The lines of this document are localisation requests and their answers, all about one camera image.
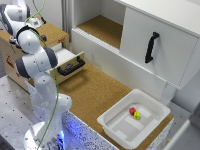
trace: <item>black drawer handle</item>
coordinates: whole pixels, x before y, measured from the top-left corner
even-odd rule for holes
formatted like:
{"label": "black drawer handle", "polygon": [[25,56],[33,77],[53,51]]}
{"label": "black drawer handle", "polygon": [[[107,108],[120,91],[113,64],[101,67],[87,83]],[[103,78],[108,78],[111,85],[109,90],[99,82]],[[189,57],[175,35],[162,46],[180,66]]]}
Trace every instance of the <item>black drawer handle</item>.
{"label": "black drawer handle", "polygon": [[80,58],[80,56],[77,57],[77,61],[79,62],[79,64],[77,64],[76,66],[74,66],[72,68],[66,68],[65,70],[62,70],[60,67],[58,67],[58,69],[57,69],[58,72],[63,76],[67,76],[85,65],[84,60],[82,60]]}
{"label": "black drawer handle", "polygon": [[153,60],[153,57],[151,56],[152,50],[153,50],[153,46],[154,46],[154,40],[157,39],[160,35],[156,32],[153,32],[153,36],[151,37],[150,41],[149,41],[149,45],[147,48],[147,53],[146,53],[146,57],[145,57],[145,63],[148,64],[149,62],[151,62]]}

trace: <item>white plastic container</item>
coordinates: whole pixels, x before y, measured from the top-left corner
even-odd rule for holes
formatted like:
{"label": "white plastic container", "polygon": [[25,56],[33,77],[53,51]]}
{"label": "white plastic container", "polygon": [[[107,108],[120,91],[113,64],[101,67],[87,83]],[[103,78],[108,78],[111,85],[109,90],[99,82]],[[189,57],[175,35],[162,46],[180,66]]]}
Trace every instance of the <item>white plastic container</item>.
{"label": "white plastic container", "polygon": [[[136,120],[129,113],[135,107],[140,112]],[[140,90],[133,90],[103,113],[97,121],[105,133],[126,149],[137,148],[170,113],[170,109]]]}

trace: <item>yellow object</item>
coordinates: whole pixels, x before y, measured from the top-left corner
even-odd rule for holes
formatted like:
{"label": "yellow object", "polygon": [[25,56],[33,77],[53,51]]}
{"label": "yellow object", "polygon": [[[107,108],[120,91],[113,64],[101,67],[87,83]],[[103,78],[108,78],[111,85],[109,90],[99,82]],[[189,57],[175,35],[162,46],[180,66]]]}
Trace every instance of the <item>yellow object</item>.
{"label": "yellow object", "polygon": [[140,119],[140,112],[134,113],[134,119]]}

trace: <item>white cabinet door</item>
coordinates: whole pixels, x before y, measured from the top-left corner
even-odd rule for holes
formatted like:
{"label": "white cabinet door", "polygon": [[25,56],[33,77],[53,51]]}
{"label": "white cabinet door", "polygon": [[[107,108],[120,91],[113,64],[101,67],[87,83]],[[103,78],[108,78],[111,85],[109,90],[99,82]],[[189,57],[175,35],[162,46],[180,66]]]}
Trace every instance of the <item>white cabinet door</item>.
{"label": "white cabinet door", "polygon": [[[154,40],[153,60],[146,64],[153,32],[160,36]],[[179,86],[197,41],[191,34],[127,7],[120,54]]]}

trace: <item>cork surface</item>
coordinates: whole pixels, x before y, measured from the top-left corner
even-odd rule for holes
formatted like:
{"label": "cork surface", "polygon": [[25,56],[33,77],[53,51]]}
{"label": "cork surface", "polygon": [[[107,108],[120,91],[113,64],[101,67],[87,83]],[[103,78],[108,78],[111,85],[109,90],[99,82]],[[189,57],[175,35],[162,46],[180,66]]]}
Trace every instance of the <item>cork surface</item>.
{"label": "cork surface", "polygon": [[120,49],[123,26],[103,16],[97,16],[78,28]]}
{"label": "cork surface", "polygon": [[[97,118],[131,92],[131,89],[88,63],[81,72],[61,83],[59,88],[60,93],[71,96],[73,105],[70,111],[72,113],[123,150],[105,134]],[[172,115],[167,116],[136,150],[145,150],[172,119]]]}
{"label": "cork surface", "polygon": [[[44,24],[42,27],[37,28],[36,30],[39,32],[40,35],[46,35],[47,41],[45,43],[47,45],[53,43],[54,41],[57,41],[64,36],[69,36],[66,32],[50,24],[49,22]],[[0,37],[9,42],[10,34],[4,32],[3,30],[0,30]]]}

